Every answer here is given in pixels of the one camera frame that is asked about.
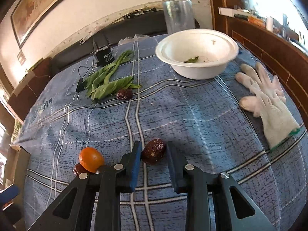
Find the green leafy vegetable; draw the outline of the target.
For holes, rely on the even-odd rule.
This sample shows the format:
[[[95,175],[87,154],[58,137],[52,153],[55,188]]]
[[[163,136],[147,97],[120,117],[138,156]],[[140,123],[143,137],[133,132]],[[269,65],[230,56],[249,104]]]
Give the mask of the green leafy vegetable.
[[[132,50],[124,51],[116,61],[107,64],[86,79],[82,79],[81,89],[87,91],[87,97],[91,98],[93,102],[97,102],[107,96],[116,95],[120,89],[140,89],[141,85],[133,83],[134,76],[111,80],[119,66],[129,62],[132,55]]]

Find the brown wooden cabinet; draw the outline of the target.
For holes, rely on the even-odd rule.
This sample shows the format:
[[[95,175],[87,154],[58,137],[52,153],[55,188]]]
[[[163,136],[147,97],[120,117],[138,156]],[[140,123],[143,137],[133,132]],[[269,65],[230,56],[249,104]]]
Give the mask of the brown wooden cabinet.
[[[242,43],[276,74],[291,93],[302,116],[307,117],[307,56],[272,32],[242,19],[219,14],[243,0],[210,0],[213,28]]]

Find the clear glass jar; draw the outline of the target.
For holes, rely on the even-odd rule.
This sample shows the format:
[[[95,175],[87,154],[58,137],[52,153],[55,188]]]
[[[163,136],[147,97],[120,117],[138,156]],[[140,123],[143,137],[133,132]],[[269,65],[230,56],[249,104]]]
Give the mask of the clear glass jar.
[[[162,3],[168,34],[195,29],[191,0],[169,0]]]

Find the small orange mandarin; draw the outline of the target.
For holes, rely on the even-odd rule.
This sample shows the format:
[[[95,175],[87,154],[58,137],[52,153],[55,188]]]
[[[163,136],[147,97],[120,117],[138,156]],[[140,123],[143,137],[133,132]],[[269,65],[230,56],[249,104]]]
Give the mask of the small orange mandarin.
[[[92,147],[86,147],[79,153],[81,166],[91,173],[96,173],[100,166],[104,165],[103,155]]]

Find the framed wall picture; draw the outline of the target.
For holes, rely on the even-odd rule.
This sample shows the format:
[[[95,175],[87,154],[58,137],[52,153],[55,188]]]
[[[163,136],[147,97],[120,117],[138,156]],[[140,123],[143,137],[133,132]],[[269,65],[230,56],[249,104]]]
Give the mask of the framed wall picture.
[[[19,0],[10,20],[20,48],[42,19],[62,0]]]

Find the jujube near vegetable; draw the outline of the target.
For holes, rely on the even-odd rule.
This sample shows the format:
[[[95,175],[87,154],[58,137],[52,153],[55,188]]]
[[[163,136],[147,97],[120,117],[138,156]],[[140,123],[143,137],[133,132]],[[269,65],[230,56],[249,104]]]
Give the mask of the jujube near vegetable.
[[[133,97],[133,92],[131,89],[120,89],[117,92],[116,97],[119,100],[129,100]]]

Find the dark red jujube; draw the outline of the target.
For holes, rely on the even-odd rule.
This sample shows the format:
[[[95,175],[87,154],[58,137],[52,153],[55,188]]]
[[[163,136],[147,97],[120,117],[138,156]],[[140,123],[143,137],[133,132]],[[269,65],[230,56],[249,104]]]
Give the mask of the dark red jujube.
[[[141,159],[148,165],[155,165],[163,159],[166,151],[166,143],[163,140],[153,139],[142,150]]]
[[[79,176],[81,173],[89,173],[80,163],[77,163],[73,168],[73,173]]]

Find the blue plaid tablecloth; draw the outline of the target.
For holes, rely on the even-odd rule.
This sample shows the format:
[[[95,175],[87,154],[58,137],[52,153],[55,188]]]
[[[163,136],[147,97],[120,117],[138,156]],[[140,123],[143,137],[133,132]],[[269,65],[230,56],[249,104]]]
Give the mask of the blue plaid tablecloth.
[[[267,215],[276,230],[288,230],[307,201],[307,129],[270,151],[262,121],[240,109],[249,91],[236,82],[240,65],[257,57],[240,46],[238,57],[209,80],[178,75],[155,56],[162,36],[113,48],[134,55],[119,66],[116,80],[129,75],[141,86],[130,101],[109,96],[92,103],[76,92],[80,76],[96,71],[92,57],[55,75],[41,92],[16,143],[31,157],[23,207],[30,227],[74,179],[73,168],[87,146],[99,150],[108,165],[128,153],[135,140],[146,145],[172,141],[187,160],[208,173],[229,172]]]

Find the black leather sofa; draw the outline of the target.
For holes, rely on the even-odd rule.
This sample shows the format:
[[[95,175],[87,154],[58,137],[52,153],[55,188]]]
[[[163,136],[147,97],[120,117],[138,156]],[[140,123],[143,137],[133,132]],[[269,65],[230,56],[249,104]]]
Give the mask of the black leather sofa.
[[[163,10],[150,9],[145,12],[134,12],[130,15],[125,15],[123,20],[98,30],[84,43],[80,44],[78,40],[55,55],[51,60],[52,73],[57,74],[72,64],[92,55],[94,53],[94,43],[99,47],[105,45],[114,47],[120,40],[133,37],[136,34],[152,37],[166,33],[167,26]]]

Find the black small device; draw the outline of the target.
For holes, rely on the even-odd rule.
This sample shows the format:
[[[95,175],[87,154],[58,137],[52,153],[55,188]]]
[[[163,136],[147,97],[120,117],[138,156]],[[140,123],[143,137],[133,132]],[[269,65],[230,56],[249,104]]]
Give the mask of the black small device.
[[[98,67],[106,66],[107,64],[111,64],[115,61],[115,58],[110,48],[110,43],[107,38],[105,38],[102,46],[99,46],[99,44],[97,44],[97,42],[94,40],[92,42],[94,57],[97,60],[96,65]]]

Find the white paper bowl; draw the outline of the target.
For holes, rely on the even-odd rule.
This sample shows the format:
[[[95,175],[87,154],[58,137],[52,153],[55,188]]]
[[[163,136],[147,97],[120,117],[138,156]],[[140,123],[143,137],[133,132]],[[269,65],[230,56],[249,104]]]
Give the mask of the white paper bowl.
[[[206,80],[221,74],[239,53],[228,35],[210,29],[190,29],[168,35],[155,49],[159,60],[189,79]]]

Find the brown cardboard box tray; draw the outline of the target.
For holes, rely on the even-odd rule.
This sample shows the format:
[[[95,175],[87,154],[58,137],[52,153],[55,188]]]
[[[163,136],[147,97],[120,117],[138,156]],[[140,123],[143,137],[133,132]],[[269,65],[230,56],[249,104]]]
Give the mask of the brown cardboard box tray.
[[[19,145],[11,144],[10,148],[14,151],[12,179],[19,188],[19,192],[22,193],[31,155]]]

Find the white work glove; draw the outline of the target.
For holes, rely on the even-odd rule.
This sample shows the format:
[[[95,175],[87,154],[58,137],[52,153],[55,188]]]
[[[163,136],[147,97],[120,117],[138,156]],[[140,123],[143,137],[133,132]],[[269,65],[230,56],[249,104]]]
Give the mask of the white work glove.
[[[263,132],[271,150],[277,148],[285,139],[297,134],[300,125],[287,108],[287,100],[278,76],[272,79],[257,62],[255,68],[247,64],[240,66],[235,80],[249,89],[252,95],[240,99],[240,107],[261,118]]]

